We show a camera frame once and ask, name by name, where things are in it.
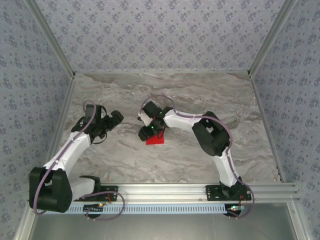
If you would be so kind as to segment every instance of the wall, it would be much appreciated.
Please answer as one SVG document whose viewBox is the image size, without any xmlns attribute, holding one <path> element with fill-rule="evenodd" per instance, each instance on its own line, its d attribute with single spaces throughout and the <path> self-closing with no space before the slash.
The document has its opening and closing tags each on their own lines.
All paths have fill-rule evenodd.
<svg viewBox="0 0 320 240">
<path fill-rule="evenodd" d="M 15 234 L 69 79 L 23 0 L 0 4 L 0 239 Z"/>
<path fill-rule="evenodd" d="M 73 70 L 247 70 L 283 0 L 37 0 Z"/>
<path fill-rule="evenodd" d="M 320 2 L 299 0 L 254 77 L 288 182 L 320 239 Z"/>
</svg>

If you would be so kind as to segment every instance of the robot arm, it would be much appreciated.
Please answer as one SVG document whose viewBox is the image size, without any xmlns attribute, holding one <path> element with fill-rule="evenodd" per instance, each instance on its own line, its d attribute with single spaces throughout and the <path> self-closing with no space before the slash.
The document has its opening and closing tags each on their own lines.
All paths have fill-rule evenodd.
<svg viewBox="0 0 320 240">
<path fill-rule="evenodd" d="M 29 204 L 33 207 L 37 187 L 53 162 L 65 150 L 57 164 L 52 168 L 45 184 L 41 187 L 37 208 L 48 211 L 64 213 L 71 202 L 92 192 L 98 192 L 100 180 L 98 177 L 81 176 L 74 182 L 69 182 L 69 174 L 80 155 L 93 143 L 96 137 L 106 138 L 107 132 L 122 122 L 124 117 L 118 111 L 113 111 L 111 117 L 107 115 L 104 106 L 97 105 L 93 121 L 76 139 L 75 136 L 84 128 L 93 115 L 94 106 L 88 104 L 85 108 L 85 116 L 80 118 L 72 128 L 71 134 L 60 151 L 43 167 L 35 167 L 29 176 Z"/>
<path fill-rule="evenodd" d="M 219 175 L 220 185 L 224 191 L 223 194 L 232 195 L 231 189 L 239 185 L 237 178 L 231 170 L 228 157 L 230 158 L 233 169 L 235 169 L 230 153 L 227 157 L 227 148 L 230 144 L 229 135 L 226 130 L 218 123 L 210 119 L 202 118 L 203 116 L 218 119 L 213 112 L 205 114 L 190 114 L 174 111 L 171 107 L 161 109 L 152 101 L 149 101 L 138 114 L 139 120 L 144 125 L 139 131 L 139 137 L 142 141 L 156 136 L 164 128 L 179 128 L 189 132 L 193 132 L 201 146 L 201 148 L 214 161 Z"/>
</svg>

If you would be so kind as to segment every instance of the gray marble table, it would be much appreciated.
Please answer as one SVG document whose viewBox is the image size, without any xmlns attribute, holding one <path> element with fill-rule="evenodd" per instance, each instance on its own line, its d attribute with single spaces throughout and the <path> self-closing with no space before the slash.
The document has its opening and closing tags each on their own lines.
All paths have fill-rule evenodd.
<svg viewBox="0 0 320 240">
<path fill-rule="evenodd" d="M 70 178 L 94 175 L 103 183 L 215 183 L 219 174 L 196 137 L 179 129 L 165 131 L 165 144 L 146 145 L 137 120 L 142 101 L 150 93 L 172 97 L 179 111 L 214 112 L 233 135 L 235 167 L 247 182 L 277 182 L 278 171 L 267 139 L 248 74 L 227 73 L 88 73 L 77 74 L 61 145 L 72 126 L 84 115 L 82 104 L 91 100 L 118 110 L 123 122 L 106 141 L 92 145 L 75 164 Z M 166 99 L 154 99 L 162 107 Z"/>
</svg>

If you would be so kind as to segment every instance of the blue floral wallpaper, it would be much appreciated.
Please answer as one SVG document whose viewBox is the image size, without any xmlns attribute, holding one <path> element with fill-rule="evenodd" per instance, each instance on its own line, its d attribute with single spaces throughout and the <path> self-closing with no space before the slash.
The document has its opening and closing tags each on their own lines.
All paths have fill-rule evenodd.
<svg viewBox="0 0 320 240">
<path fill-rule="evenodd" d="M 0 4 L 0 239 L 11 240 L 69 79 L 23 0 Z"/>
<path fill-rule="evenodd" d="M 284 0 L 36 0 L 73 70 L 247 70 Z"/>
<path fill-rule="evenodd" d="M 299 0 L 254 77 L 288 182 L 320 239 L 320 2 Z"/>
</svg>

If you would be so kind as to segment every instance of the red object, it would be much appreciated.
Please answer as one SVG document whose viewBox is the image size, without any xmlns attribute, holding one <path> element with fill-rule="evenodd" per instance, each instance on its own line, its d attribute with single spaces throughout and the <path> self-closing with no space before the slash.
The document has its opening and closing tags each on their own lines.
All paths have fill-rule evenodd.
<svg viewBox="0 0 320 240">
<path fill-rule="evenodd" d="M 165 143 L 164 131 L 162 130 L 162 132 L 160 132 L 158 135 L 149 138 L 145 143 L 147 145 L 164 144 Z"/>
</svg>

